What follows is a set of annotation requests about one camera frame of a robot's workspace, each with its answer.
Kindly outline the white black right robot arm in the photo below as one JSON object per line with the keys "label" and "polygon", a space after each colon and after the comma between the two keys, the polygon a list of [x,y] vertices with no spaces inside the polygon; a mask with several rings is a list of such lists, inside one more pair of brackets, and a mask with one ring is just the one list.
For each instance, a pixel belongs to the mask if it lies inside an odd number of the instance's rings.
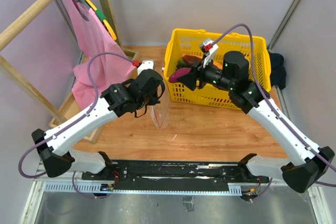
{"label": "white black right robot arm", "polygon": [[249,78],[249,61],[239,51],[225,53],[222,68],[204,56],[189,68],[176,70],[169,82],[180,82],[192,91],[206,84],[227,91],[232,103],[262,125],[287,153],[287,159],[247,155],[238,168],[238,177],[244,182],[256,176],[282,179],[294,191],[304,193],[326,173],[335,156],[330,147],[309,140],[267,91]]}

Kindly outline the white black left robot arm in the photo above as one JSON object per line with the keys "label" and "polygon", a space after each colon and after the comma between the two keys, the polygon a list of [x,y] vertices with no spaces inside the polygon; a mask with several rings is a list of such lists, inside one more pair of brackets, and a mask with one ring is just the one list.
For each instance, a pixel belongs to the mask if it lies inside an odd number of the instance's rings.
{"label": "white black left robot arm", "polygon": [[111,161],[104,152],[88,153],[72,147],[84,136],[126,113],[159,103],[158,89],[164,90],[163,78],[152,69],[143,70],[135,79],[113,84],[104,90],[96,103],[56,128],[32,133],[48,177],[69,171],[89,172],[100,179],[112,175]]}

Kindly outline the clear zip bag orange zipper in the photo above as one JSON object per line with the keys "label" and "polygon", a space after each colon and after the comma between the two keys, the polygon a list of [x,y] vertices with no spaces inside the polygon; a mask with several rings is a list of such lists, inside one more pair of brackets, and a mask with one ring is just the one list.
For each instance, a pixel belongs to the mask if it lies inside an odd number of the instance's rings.
{"label": "clear zip bag orange zipper", "polygon": [[165,91],[160,98],[160,103],[151,107],[151,119],[158,130],[163,130],[169,124],[170,93],[165,79]]}

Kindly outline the purple sweet potato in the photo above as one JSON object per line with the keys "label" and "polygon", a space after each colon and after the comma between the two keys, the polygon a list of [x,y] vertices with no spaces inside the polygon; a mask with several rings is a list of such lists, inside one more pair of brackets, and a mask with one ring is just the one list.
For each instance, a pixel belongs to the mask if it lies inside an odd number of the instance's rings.
{"label": "purple sweet potato", "polygon": [[178,78],[188,74],[190,72],[191,68],[179,68],[177,69],[170,77],[169,77],[169,83],[177,83]]}

